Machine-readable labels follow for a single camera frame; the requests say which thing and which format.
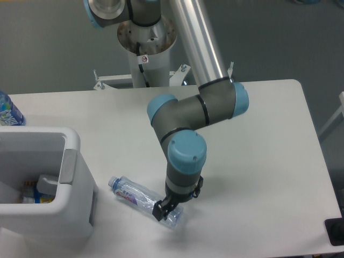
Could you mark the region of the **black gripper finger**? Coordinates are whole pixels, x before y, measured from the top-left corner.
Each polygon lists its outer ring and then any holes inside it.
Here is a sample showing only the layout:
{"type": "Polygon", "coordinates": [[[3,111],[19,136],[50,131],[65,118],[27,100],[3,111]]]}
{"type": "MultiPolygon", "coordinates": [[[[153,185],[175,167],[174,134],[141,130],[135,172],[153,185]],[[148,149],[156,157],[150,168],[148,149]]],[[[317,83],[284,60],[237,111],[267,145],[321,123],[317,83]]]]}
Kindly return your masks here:
{"type": "Polygon", "coordinates": [[[195,187],[194,192],[191,195],[192,198],[197,198],[199,196],[201,188],[203,186],[203,183],[204,183],[204,179],[203,179],[202,176],[200,176],[199,180],[198,180],[198,183],[197,183],[197,186],[195,187]]]}
{"type": "Polygon", "coordinates": [[[168,215],[176,209],[178,203],[171,198],[159,200],[154,204],[152,215],[157,221],[167,220],[168,215]]]}

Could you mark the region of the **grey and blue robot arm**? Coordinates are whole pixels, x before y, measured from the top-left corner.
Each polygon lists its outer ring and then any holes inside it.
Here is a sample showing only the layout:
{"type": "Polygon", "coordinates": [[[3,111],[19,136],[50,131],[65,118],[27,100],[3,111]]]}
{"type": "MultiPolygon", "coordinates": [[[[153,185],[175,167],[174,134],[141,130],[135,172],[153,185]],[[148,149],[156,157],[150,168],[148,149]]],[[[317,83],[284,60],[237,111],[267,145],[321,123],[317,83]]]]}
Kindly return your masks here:
{"type": "Polygon", "coordinates": [[[191,64],[198,94],[182,100],[159,95],[147,107],[167,160],[166,197],[152,210],[157,220],[167,219],[178,204],[200,193],[207,146],[197,130],[239,116],[249,107],[246,89],[231,80],[219,55],[204,2],[169,4],[174,21],[162,15],[160,1],[84,2],[94,27],[118,25],[118,41],[128,53],[134,87],[169,85],[169,52],[177,38],[191,64]]]}

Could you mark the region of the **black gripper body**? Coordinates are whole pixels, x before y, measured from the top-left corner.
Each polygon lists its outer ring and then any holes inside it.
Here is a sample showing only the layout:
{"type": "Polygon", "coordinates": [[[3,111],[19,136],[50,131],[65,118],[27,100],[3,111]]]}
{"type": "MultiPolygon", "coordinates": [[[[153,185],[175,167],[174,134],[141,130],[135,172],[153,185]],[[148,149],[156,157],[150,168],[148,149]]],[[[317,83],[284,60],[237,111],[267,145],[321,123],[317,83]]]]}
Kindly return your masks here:
{"type": "Polygon", "coordinates": [[[170,187],[165,185],[166,197],[163,200],[163,206],[165,207],[174,207],[179,203],[185,203],[194,198],[194,191],[190,193],[176,193],[172,191],[170,187]]]}

